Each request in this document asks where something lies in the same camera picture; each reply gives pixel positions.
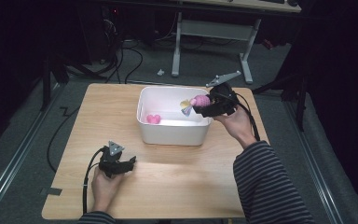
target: pink ball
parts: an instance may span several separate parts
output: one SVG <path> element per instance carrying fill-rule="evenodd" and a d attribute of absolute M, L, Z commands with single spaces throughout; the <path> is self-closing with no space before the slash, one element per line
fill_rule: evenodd
<path fill-rule="evenodd" d="M 194 99 L 196 100 L 196 103 L 193 104 L 194 106 L 207 106 L 211 104 L 209 97 L 206 95 L 197 95 Z"/>

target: person's left hand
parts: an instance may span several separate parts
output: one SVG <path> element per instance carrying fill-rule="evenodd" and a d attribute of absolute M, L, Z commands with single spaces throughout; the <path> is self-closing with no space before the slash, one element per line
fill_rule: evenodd
<path fill-rule="evenodd" d="M 94 206 L 91 211 L 107 211 L 109 204 L 117 193 L 123 176 L 124 174 L 121 174 L 109 178 L 98 166 L 95 167 L 94 177 L 91 183 L 92 194 L 94 195 Z"/>

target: forearm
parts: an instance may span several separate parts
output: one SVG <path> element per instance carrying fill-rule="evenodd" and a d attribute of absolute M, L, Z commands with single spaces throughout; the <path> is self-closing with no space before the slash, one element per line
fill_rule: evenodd
<path fill-rule="evenodd" d="M 114 224 L 115 219 L 105 212 L 90 212 L 84 214 L 77 222 L 77 224 Z"/>
<path fill-rule="evenodd" d="M 274 150 L 264 141 L 234 161 L 241 205 L 250 223 L 314 223 Z"/>

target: pink toy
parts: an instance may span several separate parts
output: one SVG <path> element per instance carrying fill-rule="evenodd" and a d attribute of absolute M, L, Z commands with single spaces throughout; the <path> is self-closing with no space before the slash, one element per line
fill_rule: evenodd
<path fill-rule="evenodd" d="M 147 115 L 146 117 L 147 122 L 151 123 L 151 124 L 159 124 L 159 122 L 161 121 L 161 116 L 160 115 Z"/>
<path fill-rule="evenodd" d="M 187 117 L 190 115 L 193 106 L 207 106 L 211 104 L 211 100 L 206 95 L 197 95 L 190 101 L 185 100 L 181 103 L 182 113 Z"/>

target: wooden table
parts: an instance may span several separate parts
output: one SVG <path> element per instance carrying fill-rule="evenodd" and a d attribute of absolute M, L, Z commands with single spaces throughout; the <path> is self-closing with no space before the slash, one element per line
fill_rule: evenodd
<path fill-rule="evenodd" d="M 78 112 L 52 187 L 42 211 L 45 219 L 78 219 L 82 215 L 83 179 L 92 155 L 108 140 L 122 145 L 122 160 L 136 156 L 109 213 L 116 218 L 243 217 L 232 163 L 239 143 L 213 121 L 197 147 L 145 144 L 136 118 L 144 85 L 91 84 Z M 247 99 L 260 132 L 267 135 L 252 92 L 234 88 Z M 93 170 L 89 174 L 89 184 Z M 91 187 L 88 208 L 92 207 Z"/>

